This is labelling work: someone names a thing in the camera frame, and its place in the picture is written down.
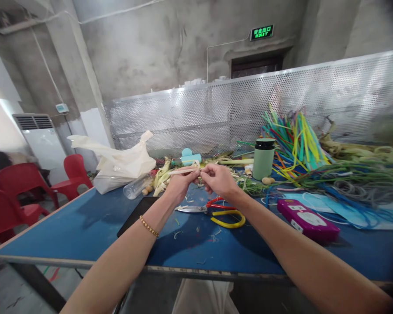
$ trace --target table leg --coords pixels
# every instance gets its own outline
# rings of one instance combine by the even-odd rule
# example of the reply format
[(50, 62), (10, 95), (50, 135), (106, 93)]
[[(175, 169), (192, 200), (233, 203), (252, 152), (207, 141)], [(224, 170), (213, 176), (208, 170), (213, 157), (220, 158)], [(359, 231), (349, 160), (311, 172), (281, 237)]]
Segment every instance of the table leg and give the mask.
[(35, 265), (9, 263), (10, 266), (44, 299), (57, 313), (66, 304), (65, 299), (45, 278)]

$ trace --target white air conditioner unit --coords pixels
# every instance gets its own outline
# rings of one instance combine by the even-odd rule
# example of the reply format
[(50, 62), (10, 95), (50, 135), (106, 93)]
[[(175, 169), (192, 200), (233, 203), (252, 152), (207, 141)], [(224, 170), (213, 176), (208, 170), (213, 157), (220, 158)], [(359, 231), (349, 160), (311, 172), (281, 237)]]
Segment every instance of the white air conditioner unit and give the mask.
[(13, 118), (38, 158), (41, 168), (50, 170), (51, 185), (67, 180), (64, 170), (64, 159), (67, 155), (49, 115), (21, 113), (14, 114)]

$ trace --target red-handled scissors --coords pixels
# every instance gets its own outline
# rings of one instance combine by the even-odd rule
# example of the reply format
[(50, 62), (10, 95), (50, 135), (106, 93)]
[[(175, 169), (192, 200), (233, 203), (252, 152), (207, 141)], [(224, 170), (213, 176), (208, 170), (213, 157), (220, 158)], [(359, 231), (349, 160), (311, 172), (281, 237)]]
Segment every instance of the red-handled scissors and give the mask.
[[(246, 218), (245, 216), (243, 216), (243, 214), (241, 212), (239, 212), (235, 207), (231, 207), (231, 206), (224, 206), (224, 205), (220, 205), (220, 204), (214, 204), (218, 201), (223, 201), (224, 199), (221, 197), (217, 197), (211, 201), (209, 201), (207, 203), (207, 205), (205, 206), (188, 206), (186, 208), (183, 209), (178, 209), (178, 211), (180, 212), (186, 212), (186, 213), (195, 213), (195, 212), (203, 212), (207, 215), (210, 216), (221, 216), (221, 215), (229, 215), (229, 214), (234, 214), (234, 215), (240, 215), (241, 216), (241, 220), (235, 224), (228, 224), (225, 222), (222, 222), (214, 217), (211, 217), (211, 220), (213, 222), (215, 222), (216, 224), (220, 225), (221, 227), (224, 228), (229, 228), (229, 229), (234, 229), (234, 228), (239, 228), (242, 227), (245, 222), (246, 222)], [(222, 212), (208, 212), (208, 208), (221, 208), (221, 209), (225, 209), (225, 211)]]

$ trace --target forearm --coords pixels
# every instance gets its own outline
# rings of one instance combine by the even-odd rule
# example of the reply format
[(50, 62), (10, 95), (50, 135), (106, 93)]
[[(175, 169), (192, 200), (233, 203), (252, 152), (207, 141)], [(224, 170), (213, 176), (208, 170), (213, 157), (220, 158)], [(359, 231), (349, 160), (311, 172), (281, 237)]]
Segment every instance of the forearm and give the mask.
[[(143, 219), (160, 232), (174, 207), (170, 198), (162, 196)], [(96, 261), (61, 313), (111, 313), (143, 269), (156, 239), (140, 220), (136, 221)]]
[(363, 275), (242, 192), (228, 202), (268, 243), (294, 284), (322, 313), (384, 313), (393, 300)]

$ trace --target black tablet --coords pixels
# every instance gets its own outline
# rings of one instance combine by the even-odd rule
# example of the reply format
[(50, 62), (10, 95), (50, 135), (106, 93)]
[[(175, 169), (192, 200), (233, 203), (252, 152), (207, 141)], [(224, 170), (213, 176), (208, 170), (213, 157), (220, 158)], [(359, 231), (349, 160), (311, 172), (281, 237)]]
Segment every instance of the black tablet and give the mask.
[(140, 219), (140, 216), (144, 215), (144, 213), (151, 207), (151, 205), (154, 204), (155, 201), (157, 201), (159, 198), (158, 197), (146, 197), (143, 198), (137, 205), (137, 207), (134, 209), (134, 211), (131, 213), (131, 215), (128, 217), (127, 221), (124, 223), (124, 225), (119, 229), (117, 233), (117, 237), (119, 238), (121, 234), (125, 232), (129, 227), (132, 226), (134, 222), (136, 222), (138, 219)]

